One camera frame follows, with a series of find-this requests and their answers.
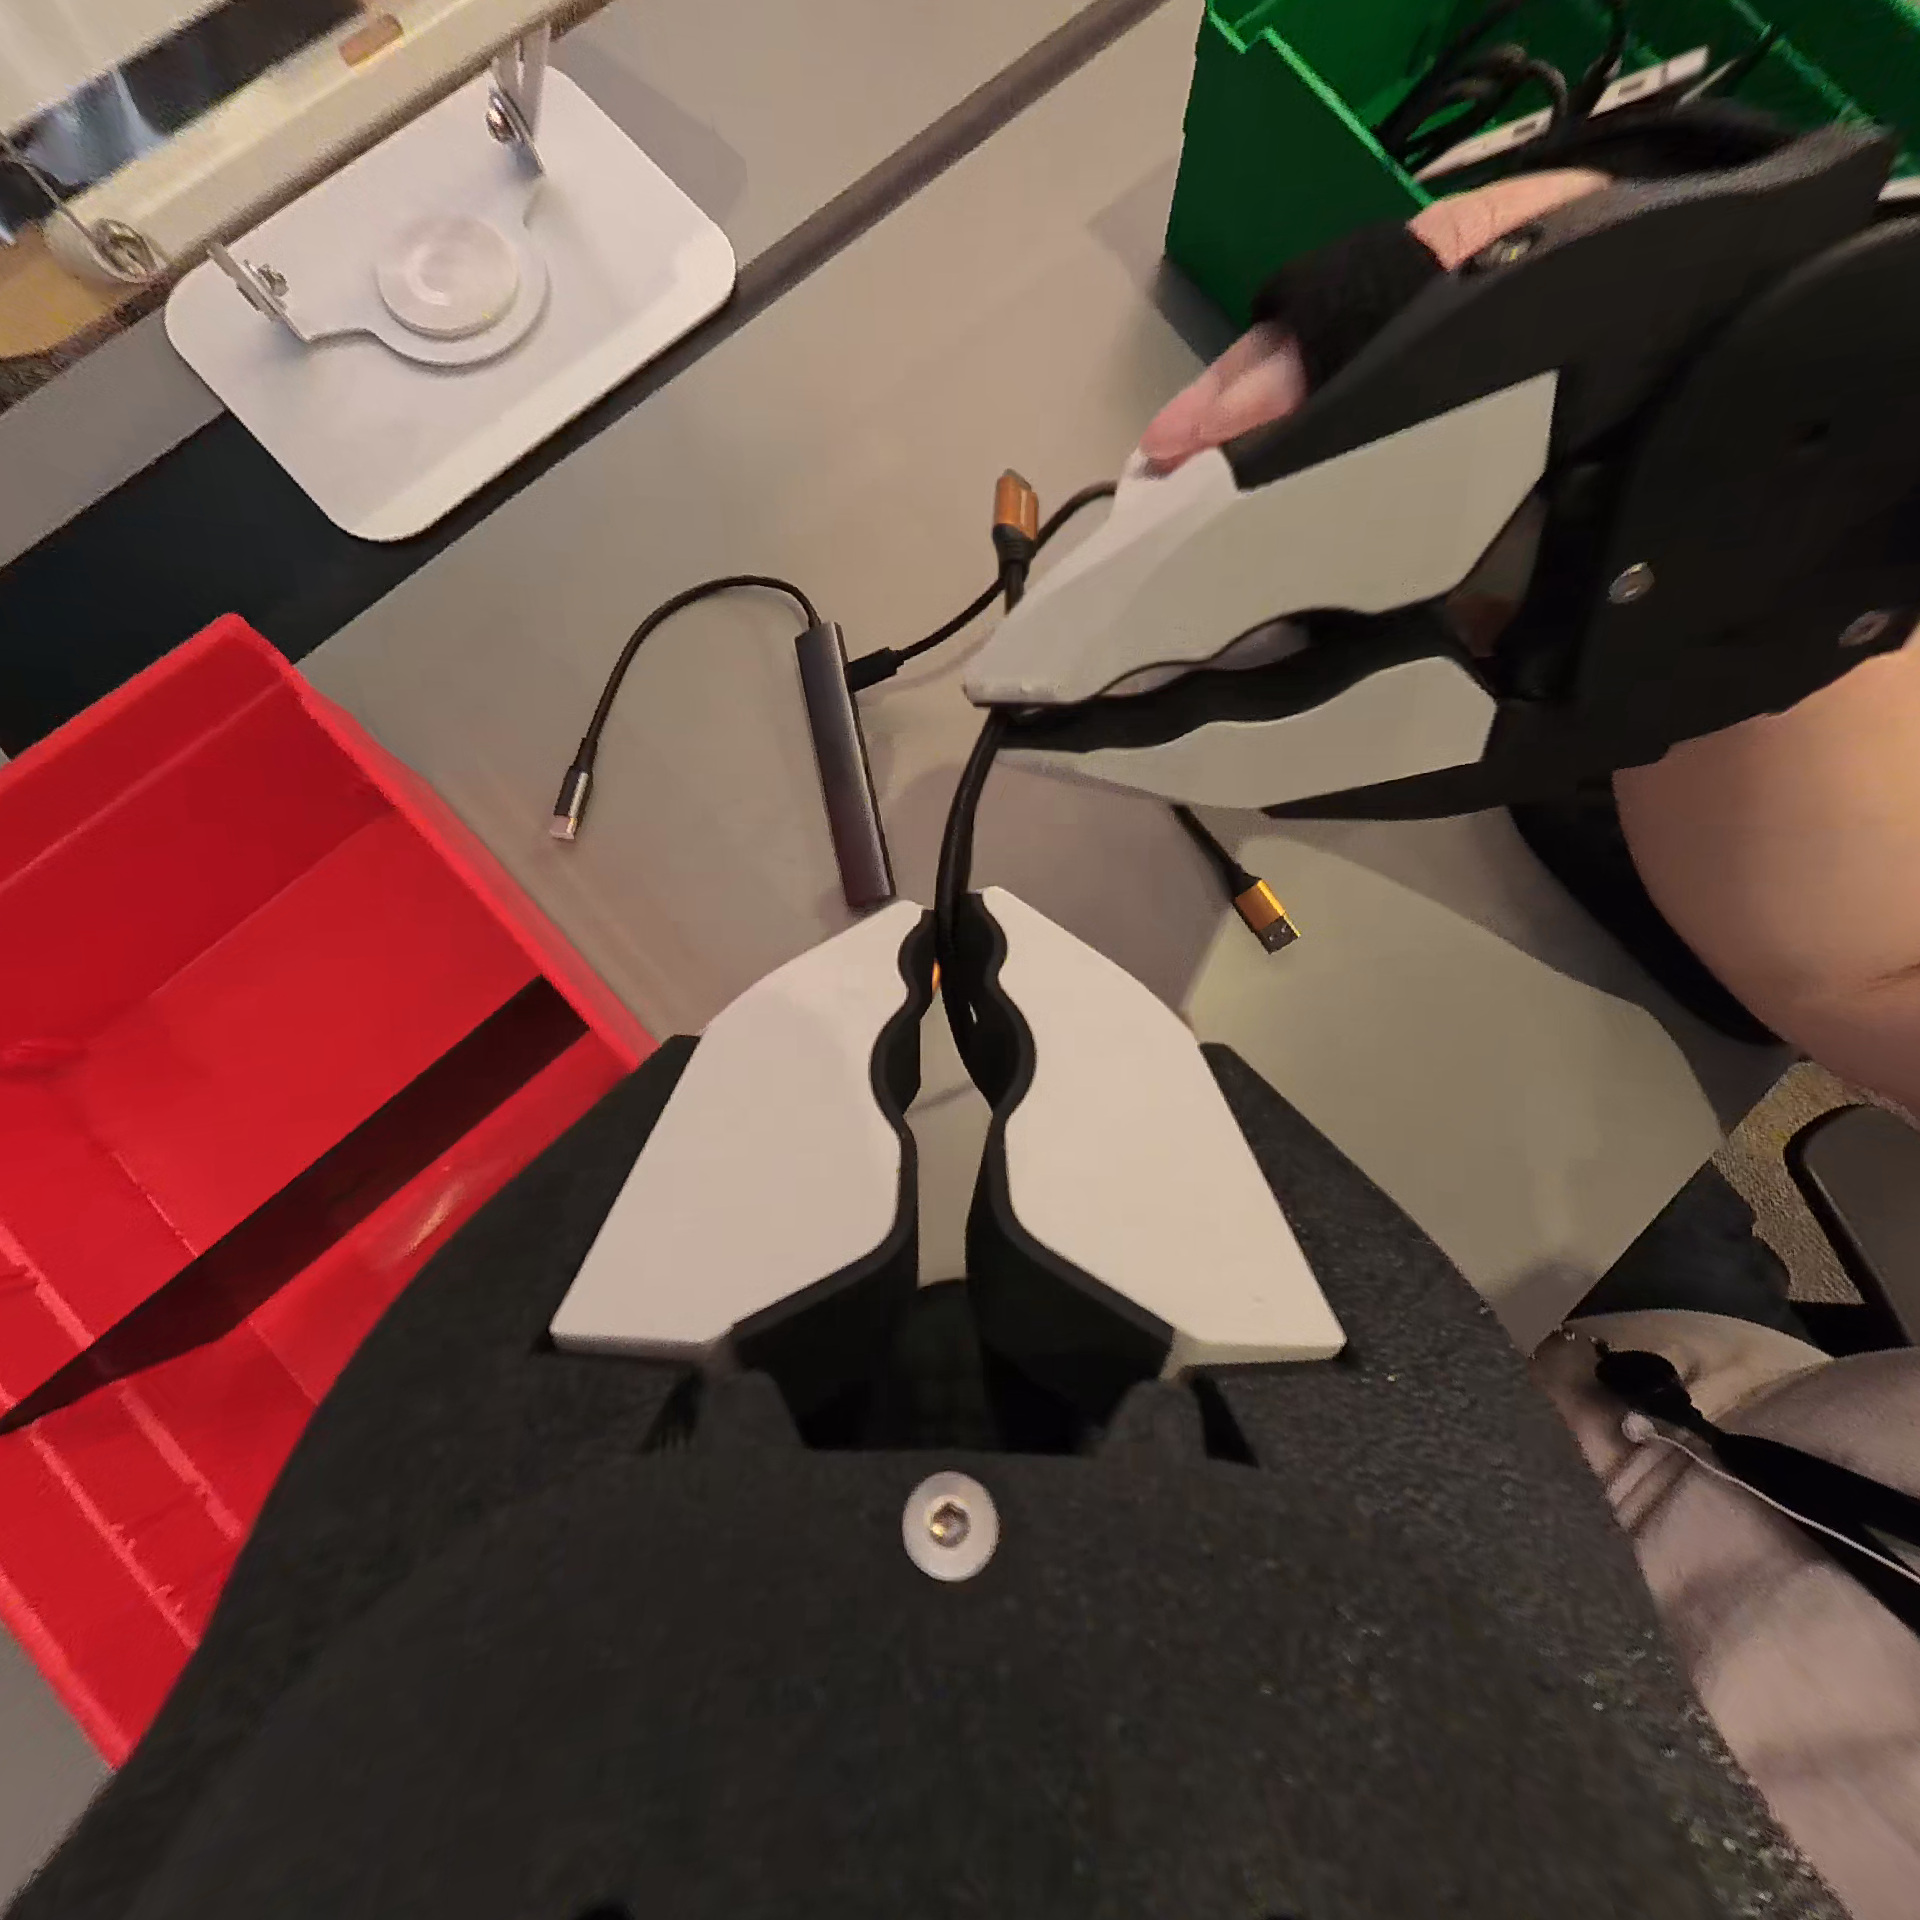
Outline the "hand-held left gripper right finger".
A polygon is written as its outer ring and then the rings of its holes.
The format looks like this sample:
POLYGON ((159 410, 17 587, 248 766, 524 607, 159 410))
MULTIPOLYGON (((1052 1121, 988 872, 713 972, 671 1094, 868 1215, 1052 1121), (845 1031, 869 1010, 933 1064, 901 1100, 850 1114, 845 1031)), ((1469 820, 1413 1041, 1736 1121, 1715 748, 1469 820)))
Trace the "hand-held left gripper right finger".
POLYGON ((1083 1451, 1142 1385, 1347 1351, 1186 1021, 1010 887, 959 914, 988 1111, 963 1229, 995 1445, 1083 1451))

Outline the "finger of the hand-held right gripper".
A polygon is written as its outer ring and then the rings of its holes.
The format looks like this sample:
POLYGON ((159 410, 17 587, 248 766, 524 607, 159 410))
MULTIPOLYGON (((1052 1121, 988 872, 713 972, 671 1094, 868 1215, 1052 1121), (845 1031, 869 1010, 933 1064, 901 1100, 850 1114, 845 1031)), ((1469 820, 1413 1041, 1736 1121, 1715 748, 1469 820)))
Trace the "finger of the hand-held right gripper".
POLYGON ((1555 390, 1538 373, 1263 485, 1236 485, 1225 449, 1129 478, 972 655, 969 699, 1083 706, 1286 616, 1448 594, 1544 478, 1555 390))
POLYGON ((1444 620, 1310 620, 1263 666, 1026 706, 999 762, 1186 807, 1318 800, 1479 766, 1499 699, 1444 620))

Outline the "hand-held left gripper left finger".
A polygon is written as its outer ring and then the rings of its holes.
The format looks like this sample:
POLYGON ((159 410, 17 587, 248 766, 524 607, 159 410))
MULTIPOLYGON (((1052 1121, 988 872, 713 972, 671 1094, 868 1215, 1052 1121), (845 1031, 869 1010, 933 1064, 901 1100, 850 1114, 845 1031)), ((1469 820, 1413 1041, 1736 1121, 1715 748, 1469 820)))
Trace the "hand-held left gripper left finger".
POLYGON ((771 1374, 805 1433, 869 1402, 915 1293, 928 914, 891 903, 693 1047, 576 1279, 572 1355, 771 1374))

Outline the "grey usb hub with cable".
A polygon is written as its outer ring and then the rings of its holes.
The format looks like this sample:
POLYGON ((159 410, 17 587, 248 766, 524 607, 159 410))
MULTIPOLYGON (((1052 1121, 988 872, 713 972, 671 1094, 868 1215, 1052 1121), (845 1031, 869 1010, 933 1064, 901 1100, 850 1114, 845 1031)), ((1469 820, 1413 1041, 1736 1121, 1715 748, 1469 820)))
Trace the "grey usb hub with cable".
POLYGON ((800 634, 792 635, 792 661, 798 661, 798 682, 800 682, 805 738, 811 738, 811 757, 814 757, 814 776, 820 776, 820 800, 827 800, 827 820, 829 820, 829 851, 833 851, 833 868, 838 868, 838 880, 845 880, 845 903, 850 903, 853 915, 891 909, 900 900, 900 886, 896 886, 896 862, 891 862, 883 820, 878 820, 878 800, 877 800, 877 776, 869 776, 869 751, 868 751, 868 734, 863 734, 863 713, 859 713, 853 661, 850 661, 850 646, 845 646, 845 626, 829 625, 800 587, 792 587, 783 579, 771 579, 771 571, 728 571, 728 579, 682 587, 637 625, 637 634, 615 655, 615 667, 611 667, 611 677, 597 696, 588 734, 583 734, 583 742, 576 742, 576 751, 564 770, 564 783, 559 783, 559 797, 555 797, 555 813, 550 813, 550 838, 576 845, 576 832, 583 832, 607 722, 615 713, 615 696, 617 696, 637 649, 672 616, 696 608, 696 607, 706 607, 713 594, 728 594, 728 593, 765 593, 765 594, 789 599, 800 616, 800 634))

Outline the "person's right forearm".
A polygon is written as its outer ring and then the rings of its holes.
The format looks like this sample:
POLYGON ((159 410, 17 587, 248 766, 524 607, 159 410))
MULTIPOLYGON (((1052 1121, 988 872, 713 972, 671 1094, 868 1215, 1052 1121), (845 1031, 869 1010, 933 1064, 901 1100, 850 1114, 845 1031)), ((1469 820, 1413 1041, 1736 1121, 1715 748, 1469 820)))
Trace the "person's right forearm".
POLYGON ((1920 1114, 1920 706, 1890 655, 1613 777, 1645 894, 1780 1041, 1920 1114))

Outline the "person's right hand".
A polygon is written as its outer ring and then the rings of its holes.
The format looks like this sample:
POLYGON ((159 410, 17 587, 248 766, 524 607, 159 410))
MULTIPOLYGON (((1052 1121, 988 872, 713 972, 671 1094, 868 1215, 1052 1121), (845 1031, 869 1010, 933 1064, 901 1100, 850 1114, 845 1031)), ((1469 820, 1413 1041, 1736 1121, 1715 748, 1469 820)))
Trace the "person's right hand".
POLYGON ((1589 164, 1499 181, 1426 208, 1393 238, 1363 231, 1293 261, 1256 327, 1142 431, 1142 465, 1167 470, 1298 414, 1317 378, 1365 344, 1413 295, 1605 182, 1609 172, 1589 164))

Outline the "green plastic bin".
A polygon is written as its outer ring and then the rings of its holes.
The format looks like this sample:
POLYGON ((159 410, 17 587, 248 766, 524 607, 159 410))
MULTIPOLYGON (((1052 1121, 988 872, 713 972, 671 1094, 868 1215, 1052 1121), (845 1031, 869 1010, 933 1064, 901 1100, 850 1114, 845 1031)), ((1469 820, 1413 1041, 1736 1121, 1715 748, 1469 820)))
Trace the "green plastic bin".
POLYGON ((1270 0, 1207 5, 1166 253, 1231 319, 1347 231, 1534 160, 1609 111, 1736 103, 1880 122, 1915 172, 1906 0, 1270 0))

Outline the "red plastic bin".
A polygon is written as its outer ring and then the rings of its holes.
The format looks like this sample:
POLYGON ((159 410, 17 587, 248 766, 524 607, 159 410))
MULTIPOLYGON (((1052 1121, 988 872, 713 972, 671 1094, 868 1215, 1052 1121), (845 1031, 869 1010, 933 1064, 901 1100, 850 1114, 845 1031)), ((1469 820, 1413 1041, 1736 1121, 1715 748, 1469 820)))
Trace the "red plastic bin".
POLYGON ((225 616, 4 766, 0 1601, 107 1765, 425 1259, 654 1041, 225 616))

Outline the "white stand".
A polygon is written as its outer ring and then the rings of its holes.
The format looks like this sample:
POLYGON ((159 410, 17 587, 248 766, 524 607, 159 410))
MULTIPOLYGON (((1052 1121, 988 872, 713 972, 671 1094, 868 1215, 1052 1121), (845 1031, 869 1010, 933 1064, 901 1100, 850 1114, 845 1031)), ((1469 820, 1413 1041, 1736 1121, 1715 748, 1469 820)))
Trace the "white stand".
POLYGON ((163 301, 185 368, 353 541, 409 541, 732 299, 728 233, 524 27, 163 301))

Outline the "person's grey trousers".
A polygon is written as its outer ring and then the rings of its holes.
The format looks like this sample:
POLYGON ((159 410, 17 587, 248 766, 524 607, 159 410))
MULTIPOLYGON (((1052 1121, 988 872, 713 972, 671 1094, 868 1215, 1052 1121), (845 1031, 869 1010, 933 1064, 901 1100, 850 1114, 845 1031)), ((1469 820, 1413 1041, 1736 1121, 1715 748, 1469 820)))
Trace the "person's grey trousers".
POLYGON ((1851 1914, 1920 1909, 1920 1653, 1854 1576, 1890 1576, 1732 1490, 1710 1445, 1633 1428, 1599 1349, 1662 1355, 1703 1420, 1920 1490, 1915 1351, 1821 1355, 1726 1315, 1597 1315, 1529 1372, 1638 1545, 1692 1686, 1748 1776, 1851 1914))

